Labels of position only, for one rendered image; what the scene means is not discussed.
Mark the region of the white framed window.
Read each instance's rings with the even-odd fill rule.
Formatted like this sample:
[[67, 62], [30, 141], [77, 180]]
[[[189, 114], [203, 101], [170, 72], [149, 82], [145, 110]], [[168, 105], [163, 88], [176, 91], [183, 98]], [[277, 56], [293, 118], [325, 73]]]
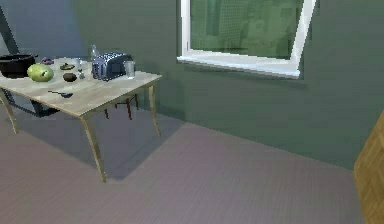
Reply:
[[183, 63], [297, 79], [317, 0], [180, 0]]

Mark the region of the red legged chair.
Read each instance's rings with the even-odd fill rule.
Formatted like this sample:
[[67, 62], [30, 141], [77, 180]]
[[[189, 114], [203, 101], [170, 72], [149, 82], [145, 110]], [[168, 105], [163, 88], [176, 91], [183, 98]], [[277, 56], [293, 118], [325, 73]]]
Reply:
[[[131, 111], [131, 102], [135, 103], [135, 107], [137, 110], [139, 110], [139, 103], [138, 103], [138, 95], [134, 94], [133, 96], [129, 96], [123, 103], [115, 103], [114, 108], [117, 109], [119, 104], [125, 104], [127, 108], [128, 118], [132, 120], [132, 111]], [[108, 110], [104, 109], [104, 115], [106, 119], [109, 119]]]

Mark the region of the light wooden dining table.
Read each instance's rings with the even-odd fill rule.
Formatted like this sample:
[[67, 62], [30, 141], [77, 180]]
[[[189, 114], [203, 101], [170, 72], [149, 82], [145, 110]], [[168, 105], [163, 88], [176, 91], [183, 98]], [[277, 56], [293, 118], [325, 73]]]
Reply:
[[[54, 64], [51, 65], [55, 76], [49, 82], [34, 82], [28, 77], [6, 78], [0, 72], [0, 100], [8, 113], [15, 133], [18, 133], [18, 126], [12, 108], [3, 93], [3, 89], [78, 118], [82, 122], [87, 135], [100, 179], [102, 182], [106, 182], [103, 160], [101, 159], [99, 144], [92, 126], [91, 117], [115, 103], [122, 102], [129, 96], [133, 96], [141, 89], [147, 88], [154, 127], [157, 134], [161, 135], [156, 118], [154, 94], [154, 86], [161, 79], [161, 75], [136, 71], [134, 79], [122, 76], [105, 82], [94, 79], [91, 74], [92, 63], [84, 62], [82, 68], [85, 78], [74, 82], [66, 82], [63, 79], [64, 71], [60, 70], [59, 66], [69, 61], [69, 58], [55, 59]], [[58, 94], [48, 92], [49, 90], [73, 93], [73, 96], [71, 98], [63, 98]]]

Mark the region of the clear drinking glass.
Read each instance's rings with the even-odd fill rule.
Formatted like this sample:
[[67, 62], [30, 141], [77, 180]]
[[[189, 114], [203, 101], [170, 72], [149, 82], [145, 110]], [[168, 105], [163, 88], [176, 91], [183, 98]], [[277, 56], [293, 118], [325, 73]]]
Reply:
[[135, 78], [135, 62], [134, 61], [125, 61], [124, 62], [125, 73], [129, 79]]

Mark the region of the dark spoon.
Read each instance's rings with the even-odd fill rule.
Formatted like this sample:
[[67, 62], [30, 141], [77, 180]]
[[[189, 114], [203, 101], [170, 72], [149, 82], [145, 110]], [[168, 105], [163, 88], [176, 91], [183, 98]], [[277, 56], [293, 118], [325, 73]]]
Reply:
[[63, 98], [71, 98], [73, 96], [73, 93], [62, 93], [62, 92], [50, 91], [50, 90], [48, 92], [58, 94]]

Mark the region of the green round fruit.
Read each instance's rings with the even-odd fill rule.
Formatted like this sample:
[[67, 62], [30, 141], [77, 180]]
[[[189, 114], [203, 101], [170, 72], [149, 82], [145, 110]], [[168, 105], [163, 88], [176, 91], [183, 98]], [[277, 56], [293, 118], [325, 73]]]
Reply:
[[54, 77], [54, 71], [45, 64], [33, 64], [27, 70], [28, 77], [35, 82], [48, 82]]

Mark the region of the silver toaster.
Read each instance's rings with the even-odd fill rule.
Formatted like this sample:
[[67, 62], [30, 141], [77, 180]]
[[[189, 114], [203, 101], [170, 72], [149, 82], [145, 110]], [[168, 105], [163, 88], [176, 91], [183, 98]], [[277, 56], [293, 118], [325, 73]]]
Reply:
[[97, 56], [91, 65], [94, 79], [110, 81], [126, 74], [124, 63], [133, 58], [127, 53], [105, 53]]

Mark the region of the black pot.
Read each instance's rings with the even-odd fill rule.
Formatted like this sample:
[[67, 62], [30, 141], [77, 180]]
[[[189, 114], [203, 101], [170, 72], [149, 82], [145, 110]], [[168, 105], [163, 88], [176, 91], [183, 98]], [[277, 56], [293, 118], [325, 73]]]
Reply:
[[6, 78], [27, 77], [28, 68], [35, 64], [34, 54], [11, 54], [0, 56], [0, 72]]

